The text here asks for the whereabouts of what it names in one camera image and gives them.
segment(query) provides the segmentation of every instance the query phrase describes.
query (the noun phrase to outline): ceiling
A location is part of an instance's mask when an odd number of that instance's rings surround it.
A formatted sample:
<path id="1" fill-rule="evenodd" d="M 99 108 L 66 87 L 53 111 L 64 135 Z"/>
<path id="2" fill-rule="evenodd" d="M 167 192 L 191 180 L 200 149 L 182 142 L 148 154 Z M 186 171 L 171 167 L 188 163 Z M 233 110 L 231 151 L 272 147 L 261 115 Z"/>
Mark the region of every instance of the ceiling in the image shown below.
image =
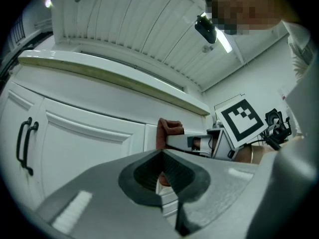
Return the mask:
<path id="1" fill-rule="evenodd" d="M 282 24 L 254 35 L 227 36 L 233 50 L 209 44 L 194 28 L 203 0 L 52 0 L 55 41 L 81 44 L 150 71 L 178 86 L 205 91 L 270 47 Z M 203 47 L 212 46 L 204 53 Z"/>

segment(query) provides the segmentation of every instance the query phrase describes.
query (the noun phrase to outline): red cloth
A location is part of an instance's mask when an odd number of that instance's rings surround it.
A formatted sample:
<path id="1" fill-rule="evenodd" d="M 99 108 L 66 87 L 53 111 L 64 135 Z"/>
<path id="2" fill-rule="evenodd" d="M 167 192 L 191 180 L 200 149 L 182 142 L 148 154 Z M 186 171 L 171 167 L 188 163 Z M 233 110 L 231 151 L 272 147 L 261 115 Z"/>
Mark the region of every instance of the red cloth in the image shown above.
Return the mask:
<path id="1" fill-rule="evenodd" d="M 171 121 L 160 118 L 156 132 L 156 149 L 173 149 L 166 145 L 166 137 L 168 135 L 177 134 L 184 134 L 184 128 L 180 121 Z M 159 183 L 163 186 L 169 186 L 163 172 L 159 175 Z"/>

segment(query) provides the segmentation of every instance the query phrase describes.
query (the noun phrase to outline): cabinet handle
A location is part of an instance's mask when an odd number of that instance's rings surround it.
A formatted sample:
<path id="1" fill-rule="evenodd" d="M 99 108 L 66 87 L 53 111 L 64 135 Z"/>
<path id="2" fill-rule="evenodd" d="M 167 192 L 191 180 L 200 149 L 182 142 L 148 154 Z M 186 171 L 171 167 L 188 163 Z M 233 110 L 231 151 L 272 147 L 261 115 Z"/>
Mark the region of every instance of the cabinet handle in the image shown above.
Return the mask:
<path id="1" fill-rule="evenodd" d="M 24 163 L 23 163 L 23 159 L 19 158 L 19 154 L 20 154 L 20 145 L 21 145 L 21 138 L 22 138 L 22 132 L 23 132 L 23 128 L 25 125 L 31 125 L 32 123 L 32 118 L 29 117 L 27 121 L 22 122 L 21 126 L 20 126 L 20 130 L 19 130 L 19 134 L 18 134 L 18 140 L 16 142 L 16 158 L 17 160 L 21 163 L 21 166 L 24 168 Z"/>
<path id="2" fill-rule="evenodd" d="M 23 162 L 24 162 L 25 169 L 28 170 L 29 175 L 31 176 L 33 175 L 33 169 L 27 166 L 29 139 L 30 139 L 31 131 L 32 130 L 37 131 L 38 128 L 39 128 L 39 123 L 36 121 L 33 126 L 28 128 L 28 131 L 26 132 L 25 140 L 24 140 Z"/>

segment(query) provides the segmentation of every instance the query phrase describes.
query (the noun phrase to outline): bracelet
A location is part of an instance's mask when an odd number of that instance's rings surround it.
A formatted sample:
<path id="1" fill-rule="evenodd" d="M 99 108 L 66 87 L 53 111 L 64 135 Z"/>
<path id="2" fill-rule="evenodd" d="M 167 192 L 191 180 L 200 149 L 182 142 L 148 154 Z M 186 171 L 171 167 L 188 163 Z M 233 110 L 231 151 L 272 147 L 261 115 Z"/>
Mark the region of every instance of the bracelet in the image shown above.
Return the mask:
<path id="1" fill-rule="evenodd" d="M 253 163 L 253 159 L 254 159 L 254 152 L 253 152 L 253 146 L 252 146 L 252 145 L 250 146 L 250 149 L 251 149 L 251 159 L 250 159 L 250 163 L 252 164 L 252 163 Z"/>

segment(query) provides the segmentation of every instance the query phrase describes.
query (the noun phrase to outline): bright light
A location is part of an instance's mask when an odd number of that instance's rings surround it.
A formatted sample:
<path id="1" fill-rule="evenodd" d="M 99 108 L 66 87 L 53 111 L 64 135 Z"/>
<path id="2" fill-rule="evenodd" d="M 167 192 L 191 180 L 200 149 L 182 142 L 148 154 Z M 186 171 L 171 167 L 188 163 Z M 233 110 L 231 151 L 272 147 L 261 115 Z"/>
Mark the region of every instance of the bright light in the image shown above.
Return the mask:
<path id="1" fill-rule="evenodd" d="M 51 0 L 45 0 L 45 7 L 50 8 L 52 6 Z"/>
<path id="2" fill-rule="evenodd" d="M 227 53 L 231 52 L 233 48 L 230 46 L 226 36 L 222 31 L 219 29 L 215 28 L 217 32 L 217 39 L 220 41 L 220 43 L 224 46 L 224 49 L 226 50 Z"/>

